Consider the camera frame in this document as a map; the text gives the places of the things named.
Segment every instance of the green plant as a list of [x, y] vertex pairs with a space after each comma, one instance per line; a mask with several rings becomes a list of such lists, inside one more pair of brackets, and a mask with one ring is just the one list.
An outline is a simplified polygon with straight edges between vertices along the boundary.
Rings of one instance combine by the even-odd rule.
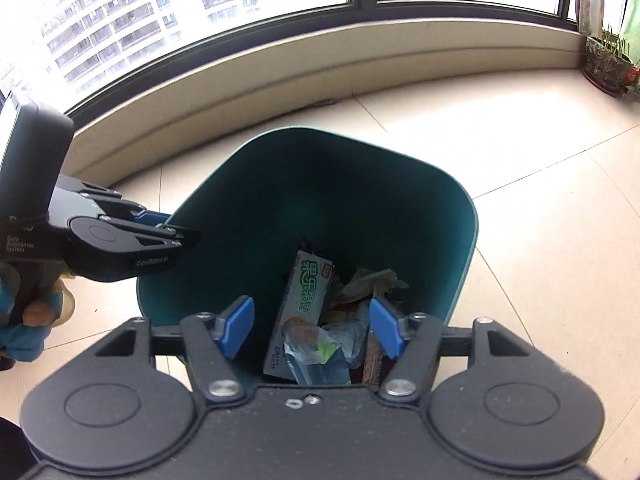
[[611, 29], [611, 25], [607, 27], [607, 30], [602, 31], [602, 44], [614, 56], [628, 57], [629, 55], [630, 45], [628, 41], [622, 36], [615, 35]]

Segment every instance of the floor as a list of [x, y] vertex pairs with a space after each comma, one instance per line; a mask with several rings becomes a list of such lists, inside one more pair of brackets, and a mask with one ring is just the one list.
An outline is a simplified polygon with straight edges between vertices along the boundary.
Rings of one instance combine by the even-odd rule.
[[[204, 146], [118, 186], [173, 212], [263, 131], [318, 126], [428, 161], [457, 178], [479, 215], [478, 246], [453, 324], [491, 316], [587, 381], [606, 407], [591, 465], [640, 474], [640, 107], [571, 70], [452, 78], [303, 110]], [[136, 316], [133, 280], [69, 287], [78, 309], [32, 364], [0, 374], [0, 415], [105, 332]], [[461, 369], [446, 363], [442, 375]], [[185, 381], [184, 368], [158, 367]]]

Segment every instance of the blue glove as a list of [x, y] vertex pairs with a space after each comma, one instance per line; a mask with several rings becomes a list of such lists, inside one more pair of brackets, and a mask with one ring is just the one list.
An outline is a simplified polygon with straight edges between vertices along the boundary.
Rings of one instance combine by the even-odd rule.
[[[15, 300], [0, 282], [0, 312], [8, 314], [14, 308]], [[62, 312], [62, 292], [55, 292], [44, 298], [56, 318]], [[23, 324], [0, 327], [0, 346], [4, 346], [5, 354], [16, 361], [31, 362], [37, 359], [44, 350], [44, 340], [51, 333], [47, 326], [25, 326]]]

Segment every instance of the black robotic device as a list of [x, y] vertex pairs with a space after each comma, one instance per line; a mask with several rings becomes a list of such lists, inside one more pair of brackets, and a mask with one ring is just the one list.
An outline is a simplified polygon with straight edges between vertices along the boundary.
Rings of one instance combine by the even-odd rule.
[[[167, 269], [197, 243], [161, 214], [59, 175], [73, 124], [17, 96], [9, 103], [0, 260], [20, 273], [16, 310], [61, 269], [116, 281]], [[598, 478], [586, 460], [604, 410], [570, 372], [488, 318], [445, 327], [383, 298], [370, 314], [396, 358], [377, 393], [245, 389], [227, 361], [251, 329], [245, 296], [175, 327], [131, 319], [27, 396], [20, 422], [41, 462], [24, 479]], [[193, 391], [157, 371], [155, 355], [183, 358]], [[432, 390], [448, 356], [467, 356], [468, 369]]]

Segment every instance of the beige wall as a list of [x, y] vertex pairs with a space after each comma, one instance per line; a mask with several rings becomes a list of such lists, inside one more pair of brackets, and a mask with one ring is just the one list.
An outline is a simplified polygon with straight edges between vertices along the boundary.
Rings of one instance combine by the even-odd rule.
[[76, 133], [63, 173], [109, 186], [208, 140], [325, 99], [482, 72], [576, 68], [584, 38], [492, 20], [377, 22], [290, 38], [181, 75]]

